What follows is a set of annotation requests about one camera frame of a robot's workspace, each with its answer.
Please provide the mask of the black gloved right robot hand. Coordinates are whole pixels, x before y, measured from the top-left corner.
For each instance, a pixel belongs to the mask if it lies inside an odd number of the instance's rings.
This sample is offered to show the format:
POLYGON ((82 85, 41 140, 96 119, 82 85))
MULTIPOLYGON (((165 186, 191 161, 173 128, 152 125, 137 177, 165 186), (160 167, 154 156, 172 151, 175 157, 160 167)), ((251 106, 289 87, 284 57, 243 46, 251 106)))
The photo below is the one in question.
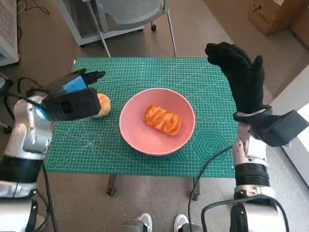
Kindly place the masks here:
POLYGON ((251 61, 243 49, 226 42, 208 43, 205 53, 208 62, 220 67, 228 79, 238 112, 252 114, 265 109, 265 69, 262 56, 257 56, 251 61))

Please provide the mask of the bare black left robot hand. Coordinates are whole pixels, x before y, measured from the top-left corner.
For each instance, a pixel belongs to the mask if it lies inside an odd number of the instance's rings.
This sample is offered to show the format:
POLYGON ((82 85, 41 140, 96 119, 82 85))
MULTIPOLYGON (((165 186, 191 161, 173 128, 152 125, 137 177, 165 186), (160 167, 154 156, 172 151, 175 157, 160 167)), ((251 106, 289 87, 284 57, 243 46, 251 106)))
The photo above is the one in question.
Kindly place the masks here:
POLYGON ((104 77, 105 74, 105 71, 87 72, 86 68, 82 68, 52 81, 44 86, 43 90, 48 96, 57 96, 86 89, 89 85, 104 77))

